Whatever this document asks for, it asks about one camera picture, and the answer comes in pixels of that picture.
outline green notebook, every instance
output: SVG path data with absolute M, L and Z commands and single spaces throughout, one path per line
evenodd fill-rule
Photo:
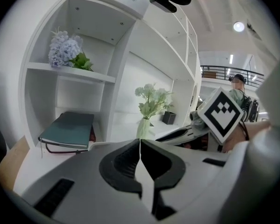
M 51 145 L 87 149 L 93 118 L 93 114 L 65 112 L 46 128 L 38 140 Z

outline wall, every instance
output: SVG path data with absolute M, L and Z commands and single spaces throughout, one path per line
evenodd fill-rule
M 0 130 L 9 147 L 23 135 L 18 82 L 26 46 L 42 17 L 58 0 L 17 0 L 0 24 Z
M 156 83 L 156 89 L 164 88 L 170 91 L 173 81 L 150 63 L 130 53 L 123 72 L 115 112 L 140 114 L 138 106 L 144 99 L 135 96 L 135 89 L 148 83 Z

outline black railing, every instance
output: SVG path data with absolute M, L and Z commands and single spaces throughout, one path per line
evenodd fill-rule
M 265 79 L 263 74 L 240 68 L 214 65 L 202 65 L 200 67 L 202 78 L 229 80 L 229 77 L 233 77 L 236 74 L 241 74 L 244 78 L 247 79 L 246 85 L 254 86 L 257 88 L 260 87 Z

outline small black planter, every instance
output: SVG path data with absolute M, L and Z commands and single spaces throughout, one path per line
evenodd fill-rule
M 165 111 L 165 114 L 163 116 L 163 120 L 162 121 L 166 125 L 172 125 L 174 123 L 175 117 L 176 117 L 176 114 L 174 114 L 172 112 L 169 112 L 169 111 Z

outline light fixture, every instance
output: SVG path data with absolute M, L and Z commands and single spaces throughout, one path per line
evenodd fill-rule
M 231 54 L 229 64 L 232 64 L 232 62 L 233 62 L 233 55 Z
M 245 29 L 245 25 L 242 22 L 237 21 L 233 24 L 233 29 L 237 32 L 242 32 Z

